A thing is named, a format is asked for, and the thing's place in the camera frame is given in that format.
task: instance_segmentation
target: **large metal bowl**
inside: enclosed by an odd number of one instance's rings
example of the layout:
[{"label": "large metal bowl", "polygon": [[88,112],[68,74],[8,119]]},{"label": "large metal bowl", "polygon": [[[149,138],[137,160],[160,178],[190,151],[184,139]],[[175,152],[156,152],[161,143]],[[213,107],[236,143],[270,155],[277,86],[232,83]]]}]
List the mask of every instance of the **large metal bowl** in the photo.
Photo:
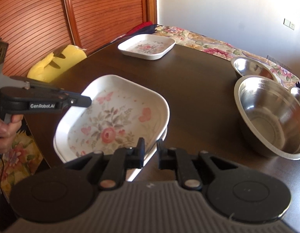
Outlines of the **large metal bowl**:
[{"label": "large metal bowl", "polygon": [[277,81],[274,74],[272,74],[269,69],[256,60],[246,57],[235,57],[231,60],[231,64],[238,78],[246,75],[260,75]]},{"label": "large metal bowl", "polygon": [[288,91],[298,100],[300,103],[300,88],[290,87]]},{"label": "large metal bowl", "polygon": [[244,76],[234,87],[241,132],[266,157],[300,159],[300,103],[284,87],[262,76]]}]

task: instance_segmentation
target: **table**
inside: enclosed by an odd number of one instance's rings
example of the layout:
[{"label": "table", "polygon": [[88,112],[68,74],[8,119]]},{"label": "table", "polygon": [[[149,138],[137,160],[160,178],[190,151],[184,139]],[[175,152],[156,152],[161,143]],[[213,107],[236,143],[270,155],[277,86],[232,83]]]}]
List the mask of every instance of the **table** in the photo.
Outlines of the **table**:
[{"label": "table", "polygon": [[[116,74],[158,92],[167,100],[171,111],[165,139],[167,147],[184,148],[190,154],[207,150],[279,178],[292,193],[285,221],[300,232],[300,160],[264,158],[243,139],[233,97],[236,75],[230,62],[180,45],[175,45],[159,60],[142,60],[122,55],[117,46],[123,41],[92,54],[53,84],[82,92],[96,78]],[[61,164],[52,141],[65,112],[26,115],[33,137],[50,166]],[[156,154],[136,177],[136,180],[150,181],[173,179],[172,171],[157,169]]]}]

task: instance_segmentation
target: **small metal bowl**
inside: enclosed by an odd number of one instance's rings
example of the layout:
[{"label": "small metal bowl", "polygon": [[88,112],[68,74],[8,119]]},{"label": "small metal bowl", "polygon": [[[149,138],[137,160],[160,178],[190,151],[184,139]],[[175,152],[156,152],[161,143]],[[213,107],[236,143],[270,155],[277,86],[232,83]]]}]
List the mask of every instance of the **small metal bowl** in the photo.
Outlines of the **small metal bowl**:
[{"label": "small metal bowl", "polygon": [[277,81],[274,74],[272,74],[269,69],[256,60],[246,57],[235,57],[231,60],[231,64],[235,70],[237,78],[241,78],[242,76],[246,75],[260,75]]},{"label": "small metal bowl", "polygon": [[300,88],[297,87],[290,87],[288,91],[297,99],[300,103]]},{"label": "small metal bowl", "polygon": [[234,87],[241,132],[266,157],[300,159],[300,103],[284,87],[262,76],[240,78]]}]

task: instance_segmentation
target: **logo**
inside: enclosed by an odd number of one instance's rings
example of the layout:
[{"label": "logo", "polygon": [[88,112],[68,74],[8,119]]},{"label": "logo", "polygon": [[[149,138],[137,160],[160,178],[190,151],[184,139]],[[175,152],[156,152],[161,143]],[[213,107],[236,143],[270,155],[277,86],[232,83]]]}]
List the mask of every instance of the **logo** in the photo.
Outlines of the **logo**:
[{"label": "logo", "polygon": [[55,109],[55,103],[29,103],[30,109]]}]

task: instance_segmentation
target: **yellow pillow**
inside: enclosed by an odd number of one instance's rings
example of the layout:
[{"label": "yellow pillow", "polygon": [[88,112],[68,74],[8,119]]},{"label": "yellow pillow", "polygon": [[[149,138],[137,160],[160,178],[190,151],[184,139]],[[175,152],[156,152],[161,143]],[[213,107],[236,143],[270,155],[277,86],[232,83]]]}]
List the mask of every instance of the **yellow pillow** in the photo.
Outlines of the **yellow pillow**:
[{"label": "yellow pillow", "polygon": [[51,82],[85,58],[85,52],[78,46],[62,46],[36,63],[29,70],[27,77],[39,81]]}]

